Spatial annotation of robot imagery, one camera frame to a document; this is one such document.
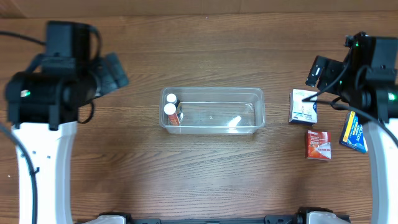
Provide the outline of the white blue medicine box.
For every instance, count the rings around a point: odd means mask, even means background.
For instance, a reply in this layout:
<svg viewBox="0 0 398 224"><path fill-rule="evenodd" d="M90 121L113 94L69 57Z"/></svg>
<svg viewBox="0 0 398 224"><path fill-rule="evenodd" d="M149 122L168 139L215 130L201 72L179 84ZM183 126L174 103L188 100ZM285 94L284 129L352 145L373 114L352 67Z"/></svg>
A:
<svg viewBox="0 0 398 224"><path fill-rule="evenodd" d="M303 99L315 95L314 91L293 89L290 93L289 122L313 125L318 121L317 103Z"/></svg>

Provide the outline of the red medicine box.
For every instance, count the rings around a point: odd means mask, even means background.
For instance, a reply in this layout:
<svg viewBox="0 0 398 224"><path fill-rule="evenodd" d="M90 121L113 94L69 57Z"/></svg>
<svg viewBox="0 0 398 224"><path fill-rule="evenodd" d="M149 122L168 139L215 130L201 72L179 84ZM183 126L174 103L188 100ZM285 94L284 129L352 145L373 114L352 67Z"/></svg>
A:
<svg viewBox="0 0 398 224"><path fill-rule="evenodd" d="M308 130L305 134L307 159L328 161L331 156L331 135L327 131Z"/></svg>

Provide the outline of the blue yellow VapoDrops box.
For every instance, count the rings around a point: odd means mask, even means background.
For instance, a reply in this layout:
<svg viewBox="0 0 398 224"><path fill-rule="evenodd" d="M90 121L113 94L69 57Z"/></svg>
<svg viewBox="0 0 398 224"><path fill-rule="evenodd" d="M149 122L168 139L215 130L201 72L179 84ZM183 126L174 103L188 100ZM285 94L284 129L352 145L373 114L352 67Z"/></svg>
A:
<svg viewBox="0 0 398 224"><path fill-rule="evenodd" d="M346 116L339 143L363 154L368 152L363 127L359 124L359 119L354 111L349 112Z"/></svg>

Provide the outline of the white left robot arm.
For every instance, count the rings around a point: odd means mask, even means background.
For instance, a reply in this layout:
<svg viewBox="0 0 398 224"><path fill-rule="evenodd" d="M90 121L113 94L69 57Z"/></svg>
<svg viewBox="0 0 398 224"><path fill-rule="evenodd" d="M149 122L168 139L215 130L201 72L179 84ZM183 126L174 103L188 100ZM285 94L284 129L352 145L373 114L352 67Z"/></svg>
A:
<svg viewBox="0 0 398 224"><path fill-rule="evenodd" d="M72 223L70 161L78 123L2 128L16 146L20 223Z"/></svg>

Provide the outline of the dark bottle white cap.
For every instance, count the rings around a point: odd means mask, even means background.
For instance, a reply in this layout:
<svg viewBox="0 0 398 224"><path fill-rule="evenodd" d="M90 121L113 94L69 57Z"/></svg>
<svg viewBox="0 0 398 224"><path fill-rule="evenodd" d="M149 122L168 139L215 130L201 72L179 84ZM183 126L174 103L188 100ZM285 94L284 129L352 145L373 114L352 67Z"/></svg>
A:
<svg viewBox="0 0 398 224"><path fill-rule="evenodd" d="M179 106L179 104L180 104L180 100L179 100L179 99L177 98L177 96L176 96L175 94L173 94L173 93L169 93L169 94L166 96L166 101L167 101L167 103L172 103L172 104L174 104L176 108L177 108L177 107Z"/></svg>

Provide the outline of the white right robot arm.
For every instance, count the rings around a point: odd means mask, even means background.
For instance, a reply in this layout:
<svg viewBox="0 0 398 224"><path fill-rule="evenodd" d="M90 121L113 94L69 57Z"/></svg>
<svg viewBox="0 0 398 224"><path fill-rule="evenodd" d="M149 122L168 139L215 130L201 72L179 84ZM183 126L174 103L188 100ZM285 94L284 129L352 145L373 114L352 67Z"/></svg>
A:
<svg viewBox="0 0 398 224"><path fill-rule="evenodd" d="M372 223L397 223L397 85L395 58L317 56L306 84L336 95L329 104L356 113L371 166Z"/></svg>

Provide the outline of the orange tube white cap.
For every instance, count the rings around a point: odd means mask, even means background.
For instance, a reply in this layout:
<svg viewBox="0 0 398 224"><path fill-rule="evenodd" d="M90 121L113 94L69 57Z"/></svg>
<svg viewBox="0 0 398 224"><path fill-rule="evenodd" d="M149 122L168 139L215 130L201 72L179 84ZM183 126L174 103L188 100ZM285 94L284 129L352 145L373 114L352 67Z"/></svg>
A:
<svg viewBox="0 0 398 224"><path fill-rule="evenodd" d="M164 106L164 113L168 116L171 125L180 126L180 118L177 114L177 108L172 103L167 103Z"/></svg>

